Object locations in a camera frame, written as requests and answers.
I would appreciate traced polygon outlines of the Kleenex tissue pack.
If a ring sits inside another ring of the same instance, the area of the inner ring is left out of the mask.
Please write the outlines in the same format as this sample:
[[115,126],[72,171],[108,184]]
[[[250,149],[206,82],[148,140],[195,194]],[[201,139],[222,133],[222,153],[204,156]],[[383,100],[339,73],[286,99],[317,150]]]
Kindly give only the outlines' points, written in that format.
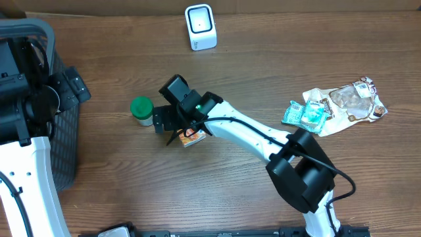
[[301,116],[301,124],[311,130],[316,130],[320,129],[325,121],[324,104],[308,100]]

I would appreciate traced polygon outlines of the orange tissue pack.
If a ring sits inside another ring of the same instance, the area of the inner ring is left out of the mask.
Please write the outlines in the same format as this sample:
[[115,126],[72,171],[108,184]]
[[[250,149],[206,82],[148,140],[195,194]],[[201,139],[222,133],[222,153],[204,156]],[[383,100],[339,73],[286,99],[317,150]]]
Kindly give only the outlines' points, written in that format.
[[180,130],[179,139],[184,147],[191,146],[205,139],[207,134],[203,130],[195,132],[193,129],[187,129],[186,132]]

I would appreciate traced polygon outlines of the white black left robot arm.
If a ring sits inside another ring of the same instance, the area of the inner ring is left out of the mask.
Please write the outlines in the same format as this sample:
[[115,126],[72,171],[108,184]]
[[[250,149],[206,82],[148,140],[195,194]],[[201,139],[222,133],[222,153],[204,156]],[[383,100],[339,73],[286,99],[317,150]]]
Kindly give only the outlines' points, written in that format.
[[90,97],[74,67],[51,73],[35,39],[1,39],[1,203],[13,236],[69,236],[51,142],[55,116]]

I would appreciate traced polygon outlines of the clear dried mushroom bag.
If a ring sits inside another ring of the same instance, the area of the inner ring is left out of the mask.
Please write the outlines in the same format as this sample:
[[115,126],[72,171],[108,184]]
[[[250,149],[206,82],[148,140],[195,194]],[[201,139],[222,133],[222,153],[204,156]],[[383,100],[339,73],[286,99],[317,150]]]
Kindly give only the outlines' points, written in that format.
[[376,86],[369,77],[362,77],[352,84],[333,90],[329,97],[334,105],[345,112],[350,122],[377,120],[387,114]]

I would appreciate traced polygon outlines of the teal packet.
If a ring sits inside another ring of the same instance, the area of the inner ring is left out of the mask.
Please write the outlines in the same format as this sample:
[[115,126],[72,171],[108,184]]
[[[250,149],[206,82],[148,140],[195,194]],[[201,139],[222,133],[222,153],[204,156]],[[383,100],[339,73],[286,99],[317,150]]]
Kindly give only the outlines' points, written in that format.
[[315,133],[315,134],[321,133],[322,128],[323,128],[325,123],[322,125],[322,127],[320,129],[316,129],[316,130],[311,130],[310,128],[301,124],[301,116],[303,114],[304,108],[305,108],[305,105],[300,105],[296,101],[290,101],[290,106],[287,108],[287,110],[284,114],[284,117],[282,119],[282,123],[298,126],[300,128],[303,128],[303,129],[305,129],[309,132]]

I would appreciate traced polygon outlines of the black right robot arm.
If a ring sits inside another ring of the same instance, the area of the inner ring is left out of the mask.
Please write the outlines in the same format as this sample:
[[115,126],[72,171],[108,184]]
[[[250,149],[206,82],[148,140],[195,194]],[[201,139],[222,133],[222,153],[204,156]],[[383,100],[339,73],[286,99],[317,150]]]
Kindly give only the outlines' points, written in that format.
[[266,165],[278,194],[303,214],[308,236],[338,236],[341,228],[332,207],[334,165],[313,136],[265,126],[240,113],[220,96],[200,95],[179,74],[159,90],[168,105],[153,109],[155,131],[171,138],[202,130],[246,149]]

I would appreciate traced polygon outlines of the green lid jar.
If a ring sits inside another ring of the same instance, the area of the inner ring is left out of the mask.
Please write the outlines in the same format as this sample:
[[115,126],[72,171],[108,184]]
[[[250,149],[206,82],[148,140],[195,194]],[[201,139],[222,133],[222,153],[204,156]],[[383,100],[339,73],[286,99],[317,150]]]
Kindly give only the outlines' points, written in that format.
[[132,116],[142,126],[151,126],[153,124],[153,102],[148,97],[137,97],[130,104]]

